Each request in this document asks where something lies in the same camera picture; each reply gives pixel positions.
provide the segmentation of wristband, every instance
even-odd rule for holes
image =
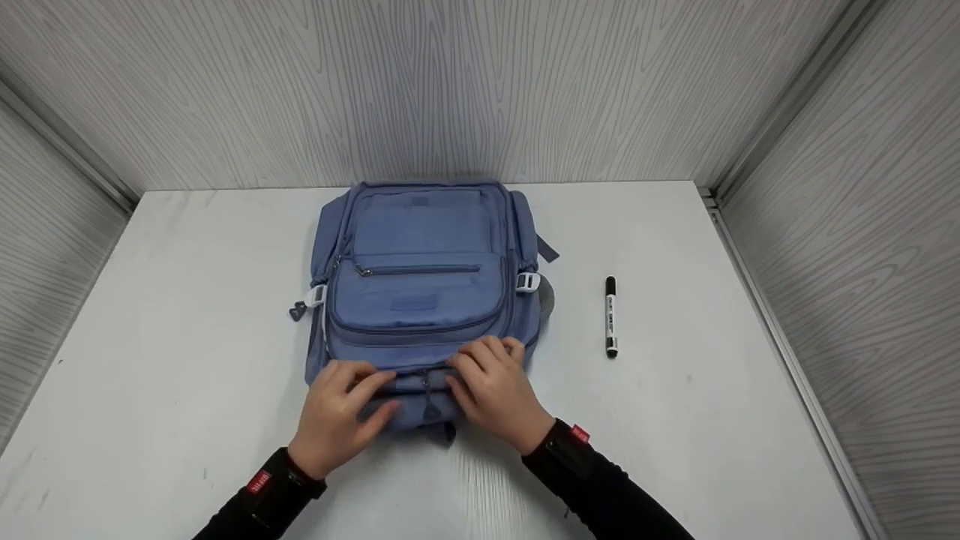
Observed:
[[[578,480],[586,480],[593,472],[596,452],[587,444],[588,435],[579,428],[571,428],[557,419],[543,442],[523,462],[539,478],[568,471]]]
[[[240,500],[256,521],[282,533],[325,490],[325,481],[310,478],[281,448],[240,491]]]

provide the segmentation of black sleeve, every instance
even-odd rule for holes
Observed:
[[[277,540],[283,531],[274,531],[262,523],[256,521],[250,512],[243,507],[240,501],[242,488],[230,500],[224,504],[220,511],[210,518],[210,523],[206,524],[194,540],[223,540],[235,538],[236,540]]]
[[[277,540],[312,499],[326,489],[277,450],[263,467],[210,518],[194,540]]]
[[[692,540],[686,529],[627,473],[580,440],[562,420],[557,420],[536,450],[523,457],[523,464],[600,540]]]

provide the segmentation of corner trim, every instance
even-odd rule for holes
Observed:
[[[787,127],[825,84],[886,2],[887,0],[847,0],[813,51],[780,91],[773,105],[755,124],[740,151],[710,185],[721,207],[724,201],[730,200],[743,180],[750,177],[773,151]]]
[[[126,215],[133,214],[136,193],[2,61],[0,104],[6,104]]]
[[[720,241],[727,250],[727,255],[730,256],[737,276],[739,276],[740,281],[743,283],[743,288],[747,291],[747,296],[754,305],[757,318],[767,331],[774,351],[790,375],[794,388],[801,402],[804,404],[807,417],[817,433],[821,450],[831,465],[834,479],[845,496],[847,509],[856,521],[861,536],[869,540],[887,540],[887,533],[876,516],[874,506],[867,498],[867,494],[860,484],[860,480],[857,478],[853,467],[847,460],[847,455],[840,446],[836,433],[833,432],[833,428],[830,426],[827,415],[820,407],[820,402],[817,400],[817,397],[813,393],[813,388],[806,379],[800,361],[797,359],[793,348],[790,346],[790,342],[787,340],[786,333],[780,326],[780,322],[777,320],[777,316],[770,307],[770,303],[767,301],[766,296],[764,296],[763,291],[760,290],[753,276],[751,276],[744,258],[740,255],[740,251],[733,241],[730,230],[727,229],[727,223],[724,221],[723,213],[719,208],[707,208],[707,212],[710,214],[710,219],[712,219],[717,234],[720,236]]]

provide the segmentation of white plastic buckle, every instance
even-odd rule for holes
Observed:
[[[317,285],[310,289],[310,292],[306,293],[306,298],[303,299],[303,303],[307,307],[313,308],[317,307],[326,302],[326,285]]]
[[[521,272],[516,275],[516,292],[529,294],[540,288],[540,274],[537,272]]]

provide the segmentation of finger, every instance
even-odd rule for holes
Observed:
[[[347,401],[354,409],[360,410],[373,397],[381,386],[396,378],[396,371],[378,371],[357,382],[347,394]]]
[[[510,355],[510,358],[513,359],[517,364],[523,365],[523,344],[520,343],[519,339],[515,337],[504,337],[503,346],[507,350],[507,354]]]
[[[464,379],[464,382],[466,382],[467,386],[471,389],[477,388],[485,377],[483,370],[480,369],[480,366],[477,365],[472,356],[457,353],[451,356],[450,360],[446,361],[446,365],[459,371],[460,377]]]
[[[338,390],[347,392],[347,388],[358,378],[368,377],[376,373],[376,368],[369,362],[341,361],[337,371],[330,376],[330,384]]]
[[[320,374],[317,375],[316,383],[325,384],[330,380],[330,376],[333,375],[333,372],[337,371],[337,366],[340,365],[340,360],[330,360],[324,366],[324,369],[320,370]]]
[[[457,404],[464,410],[467,419],[471,422],[476,422],[476,419],[480,417],[480,409],[473,400],[473,396],[470,395],[469,390],[467,390],[456,377],[447,375],[444,379],[446,379],[446,383],[450,385],[450,391],[453,392],[453,399],[457,400]]]
[[[457,352],[476,360],[476,363],[479,364],[485,372],[496,369],[500,363],[483,341],[470,341],[462,345]]]
[[[360,425],[360,429],[357,430],[357,442],[364,447],[369,445],[371,441],[373,441],[373,438],[383,431],[387,426],[387,422],[390,422],[390,418],[394,416],[394,413],[399,408],[400,402],[396,400],[381,405],[370,415],[370,418],[368,418],[366,422]]]
[[[511,361],[510,355],[507,353],[507,350],[503,348],[503,343],[499,339],[493,337],[492,335],[485,335],[480,338],[480,341],[483,341],[484,345],[490,349],[490,352],[493,353],[493,356],[496,357],[501,363]]]

